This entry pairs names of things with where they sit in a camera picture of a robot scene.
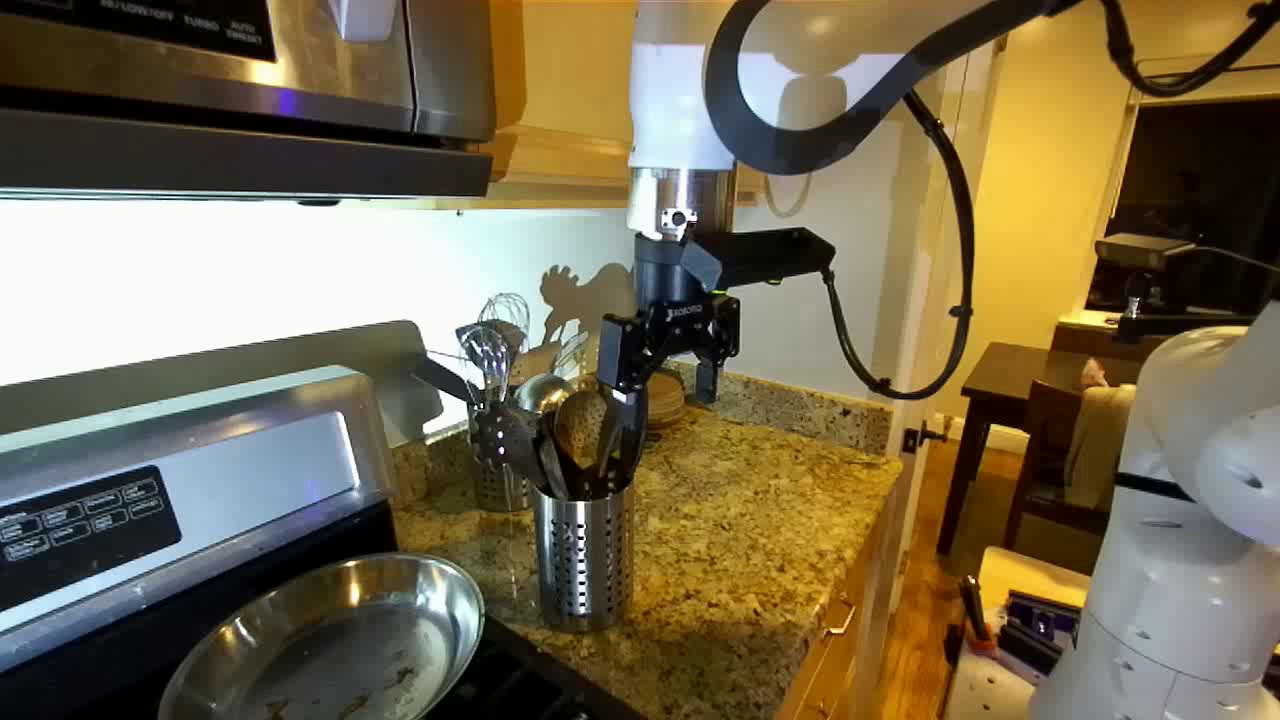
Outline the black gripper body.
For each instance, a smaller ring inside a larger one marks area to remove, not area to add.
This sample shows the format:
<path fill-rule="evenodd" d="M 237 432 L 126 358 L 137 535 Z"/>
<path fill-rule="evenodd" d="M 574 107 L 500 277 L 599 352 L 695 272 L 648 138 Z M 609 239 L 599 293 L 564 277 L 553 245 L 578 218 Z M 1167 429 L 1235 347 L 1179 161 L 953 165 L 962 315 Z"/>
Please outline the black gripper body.
<path fill-rule="evenodd" d="M 729 358 L 742 352 L 742 301 L 705 289 L 683 264 L 678 239 L 635 239 L 635 310 L 645 325 L 648 368 L 693 352 Z"/>

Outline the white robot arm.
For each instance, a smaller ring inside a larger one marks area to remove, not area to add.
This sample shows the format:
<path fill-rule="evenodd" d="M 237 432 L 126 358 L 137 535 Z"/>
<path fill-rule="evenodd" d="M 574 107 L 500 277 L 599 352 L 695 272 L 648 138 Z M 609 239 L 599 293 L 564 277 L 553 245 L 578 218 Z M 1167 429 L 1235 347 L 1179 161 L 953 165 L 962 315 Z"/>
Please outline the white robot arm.
<path fill-rule="evenodd" d="M 731 352 L 729 293 L 834 264 L 816 237 L 738 233 L 673 179 L 719 188 L 742 165 L 800 176 L 852 157 L 936 69 L 1077 0 L 980 0 L 931 26 L 816 128 L 757 113 L 748 31 L 767 0 L 635 0 L 631 233 L 635 310 L 604 326 L 599 380 L 640 404 L 690 352 Z M 1033 720 L 1280 720 L 1264 665 L 1280 640 L 1280 305 L 1164 341 L 1142 368 L 1118 495 L 1077 644 Z"/>

